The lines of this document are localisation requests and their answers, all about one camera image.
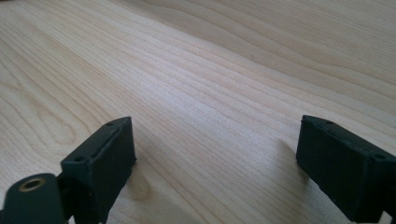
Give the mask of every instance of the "black plastic part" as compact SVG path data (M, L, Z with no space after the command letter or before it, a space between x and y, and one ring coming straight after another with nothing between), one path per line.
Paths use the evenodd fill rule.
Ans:
M2 224L64 224L64 210L55 175L32 175L6 194Z
M135 161L131 118L102 126L61 162L66 215L77 223L106 223Z
M102 126L62 162L63 172L32 175L7 192L0 224L106 223L136 161L131 118Z
M351 221L378 222L384 210L392 215L396 158L356 134L303 116L297 162Z

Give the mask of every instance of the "screw hole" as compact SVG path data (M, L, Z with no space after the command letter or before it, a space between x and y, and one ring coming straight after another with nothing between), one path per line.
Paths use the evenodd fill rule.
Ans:
M27 180L23 184L20 185L19 191L20 192L29 192L34 189L40 188L44 183L46 182L46 179L44 178L33 178L30 180Z
M75 157L75 161L85 161L85 157Z
M386 158L384 155L381 154L375 154L375 157L380 160L384 160Z

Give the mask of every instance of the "wooden table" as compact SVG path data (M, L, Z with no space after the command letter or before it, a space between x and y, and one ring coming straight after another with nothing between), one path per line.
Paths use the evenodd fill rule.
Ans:
M393 0L3 1L0 78L0 203L125 116L107 223L348 223L295 162L303 114L396 154Z

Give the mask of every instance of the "mounting hole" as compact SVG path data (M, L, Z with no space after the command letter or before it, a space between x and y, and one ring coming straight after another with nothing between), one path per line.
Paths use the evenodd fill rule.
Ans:
M377 159L380 159L380 160L384 160L386 158L384 155L381 155L381 154L375 154L374 157L376 157Z
M75 161L85 161L85 157L75 157Z
M44 178L33 178L30 180L26 180L23 184L20 185L20 192L29 192L35 189L40 188L46 183L46 179Z

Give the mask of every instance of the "light wood surface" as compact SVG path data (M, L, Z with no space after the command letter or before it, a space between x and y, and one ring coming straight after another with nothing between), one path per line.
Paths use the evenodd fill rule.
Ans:
M3 1L0 108L0 204L131 116L108 223L348 223L295 162L300 120L396 154L396 2Z

